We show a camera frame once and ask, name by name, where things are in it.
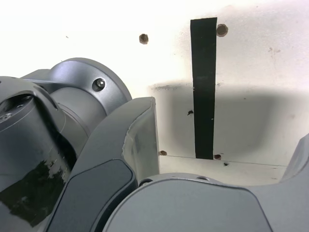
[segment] black tape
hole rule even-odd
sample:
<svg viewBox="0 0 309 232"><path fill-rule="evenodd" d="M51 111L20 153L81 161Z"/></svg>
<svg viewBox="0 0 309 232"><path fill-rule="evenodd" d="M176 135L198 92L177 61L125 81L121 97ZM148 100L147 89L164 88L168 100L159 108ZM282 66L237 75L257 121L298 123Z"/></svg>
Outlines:
<svg viewBox="0 0 309 232"><path fill-rule="evenodd" d="M213 159L217 18L191 20L196 158Z"/></svg>

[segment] screw head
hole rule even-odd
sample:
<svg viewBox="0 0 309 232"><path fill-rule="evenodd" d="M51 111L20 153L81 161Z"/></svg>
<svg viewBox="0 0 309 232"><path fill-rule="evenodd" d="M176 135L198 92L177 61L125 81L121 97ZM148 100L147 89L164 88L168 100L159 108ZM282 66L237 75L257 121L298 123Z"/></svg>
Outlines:
<svg viewBox="0 0 309 232"><path fill-rule="evenodd" d="M104 88L105 87L105 81L102 78L99 78L96 82L97 86L99 88Z"/></svg>

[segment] drilled hole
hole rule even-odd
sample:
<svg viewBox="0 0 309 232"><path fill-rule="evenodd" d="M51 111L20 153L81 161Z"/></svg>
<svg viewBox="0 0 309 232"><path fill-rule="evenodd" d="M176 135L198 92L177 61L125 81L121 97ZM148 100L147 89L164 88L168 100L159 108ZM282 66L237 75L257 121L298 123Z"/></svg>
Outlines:
<svg viewBox="0 0 309 232"><path fill-rule="evenodd" d="M23 98L23 100L28 100L30 98L31 98L31 96L26 96L26 97Z"/></svg>
<svg viewBox="0 0 309 232"><path fill-rule="evenodd" d="M197 179L210 181L208 178L206 178L204 176L199 176L199 177L197 177Z"/></svg>
<svg viewBox="0 0 309 232"><path fill-rule="evenodd" d="M228 28L225 24L219 24L217 27L217 36L224 37L228 32Z"/></svg>
<svg viewBox="0 0 309 232"><path fill-rule="evenodd" d="M168 153L167 153L166 151L160 151L160 152L159 152L159 155L161 155L161 156L167 156Z"/></svg>
<svg viewBox="0 0 309 232"><path fill-rule="evenodd" d="M12 114L11 113L8 113L8 114L5 114L5 115L2 115L1 117L0 117L0 119L1 120L4 120L4 119L7 119L7 118L10 118L12 116Z"/></svg>
<svg viewBox="0 0 309 232"><path fill-rule="evenodd" d="M218 155L214 155L213 157L215 158L215 160L221 160L221 155L219 155L219 154Z"/></svg>
<svg viewBox="0 0 309 232"><path fill-rule="evenodd" d="M140 35L140 43L141 44L147 44L149 41L148 35L147 34L142 34Z"/></svg>

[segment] dark spot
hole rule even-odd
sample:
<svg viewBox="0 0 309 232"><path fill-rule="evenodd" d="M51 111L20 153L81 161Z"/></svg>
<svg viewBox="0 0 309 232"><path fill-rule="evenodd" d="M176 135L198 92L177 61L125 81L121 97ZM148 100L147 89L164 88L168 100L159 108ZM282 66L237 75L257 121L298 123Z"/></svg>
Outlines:
<svg viewBox="0 0 309 232"><path fill-rule="evenodd" d="M209 179L208 179L208 178L206 178L206 177L204 177L204 176L199 176L199 177L197 177L197 179L200 179L200 180L207 180L207 181L209 181Z"/></svg>
<svg viewBox="0 0 309 232"><path fill-rule="evenodd" d="M224 37L228 32L228 28L225 24L219 24L217 27L217 36Z"/></svg>
<svg viewBox="0 0 309 232"><path fill-rule="evenodd" d="M140 35L140 43L141 44L147 44L149 41L148 35L147 34L142 34Z"/></svg>
<svg viewBox="0 0 309 232"><path fill-rule="evenodd" d="M221 160L221 155L219 155L219 154L218 154L218 155L214 155L213 157L214 157L216 160Z"/></svg>
<svg viewBox="0 0 309 232"><path fill-rule="evenodd" d="M168 153L167 153L166 151L160 151L160 152L159 152L159 155L161 155L161 156L167 156Z"/></svg>

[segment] screw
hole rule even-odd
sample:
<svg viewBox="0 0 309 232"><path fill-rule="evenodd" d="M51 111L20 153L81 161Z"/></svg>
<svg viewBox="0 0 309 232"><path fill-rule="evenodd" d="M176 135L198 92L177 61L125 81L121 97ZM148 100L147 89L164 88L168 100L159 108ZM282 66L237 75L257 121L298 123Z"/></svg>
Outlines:
<svg viewBox="0 0 309 232"><path fill-rule="evenodd" d="M96 81L96 84L99 88L103 89L105 87L105 81L102 79L102 78L99 78L97 81Z"/></svg>
<svg viewBox="0 0 309 232"><path fill-rule="evenodd" d="M8 113L8 114L5 114L5 115L2 115L1 117L0 117L0 119L8 119L8 118L10 118L12 116L12 114L11 113Z"/></svg>

